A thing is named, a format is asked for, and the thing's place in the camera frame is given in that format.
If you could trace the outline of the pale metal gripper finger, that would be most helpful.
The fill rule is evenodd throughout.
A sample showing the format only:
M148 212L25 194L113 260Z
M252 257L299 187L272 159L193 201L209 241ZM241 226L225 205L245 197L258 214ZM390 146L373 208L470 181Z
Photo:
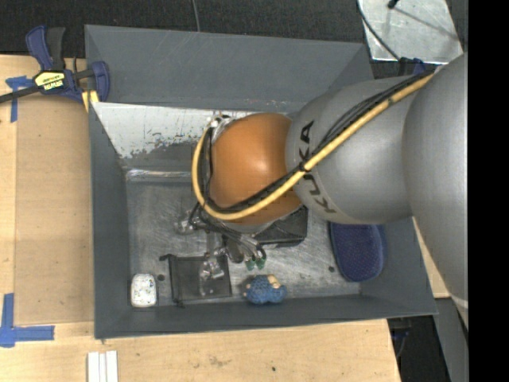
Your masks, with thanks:
M199 229L196 223L194 212L192 210L184 211L177 217L173 224L173 229L178 235L190 235Z
M223 285L222 281L224 280L225 273L217 258L211 257L206 253L198 270L198 275L200 294L211 295L217 292Z

